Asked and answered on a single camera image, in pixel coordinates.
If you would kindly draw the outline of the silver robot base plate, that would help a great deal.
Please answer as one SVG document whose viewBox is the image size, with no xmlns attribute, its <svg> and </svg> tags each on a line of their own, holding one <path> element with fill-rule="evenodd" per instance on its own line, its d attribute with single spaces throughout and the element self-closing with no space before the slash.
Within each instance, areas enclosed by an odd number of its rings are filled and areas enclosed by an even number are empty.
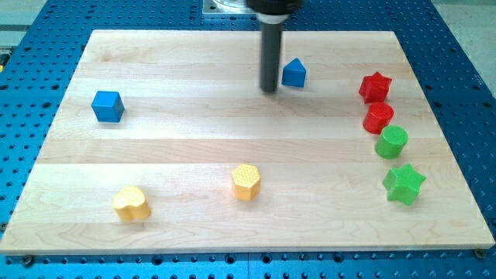
<svg viewBox="0 0 496 279">
<path fill-rule="evenodd" d="M 247 0 L 203 0 L 202 13 L 207 15 L 252 14 Z"/>
</svg>

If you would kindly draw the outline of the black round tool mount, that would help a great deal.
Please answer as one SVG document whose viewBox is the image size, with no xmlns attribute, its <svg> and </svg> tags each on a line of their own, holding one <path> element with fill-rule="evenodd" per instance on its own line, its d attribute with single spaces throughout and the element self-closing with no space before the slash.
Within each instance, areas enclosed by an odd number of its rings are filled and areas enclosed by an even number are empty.
<svg viewBox="0 0 496 279">
<path fill-rule="evenodd" d="M 246 5 L 266 24 L 281 24 L 302 8 L 304 0 L 246 0 Z"/>
</svg>

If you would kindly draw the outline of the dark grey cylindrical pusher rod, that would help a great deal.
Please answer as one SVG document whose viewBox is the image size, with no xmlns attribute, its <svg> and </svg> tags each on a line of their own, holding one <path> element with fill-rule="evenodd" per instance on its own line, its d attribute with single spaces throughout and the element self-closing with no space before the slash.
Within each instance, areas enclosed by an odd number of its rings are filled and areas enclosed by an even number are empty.
<svg viewBox="0 0 496 279">
<path fill-rule="evenodd" d="M 260 24 L 260 89 L 267 94 L 277 90 L 283 25 Z"/>
</svg>

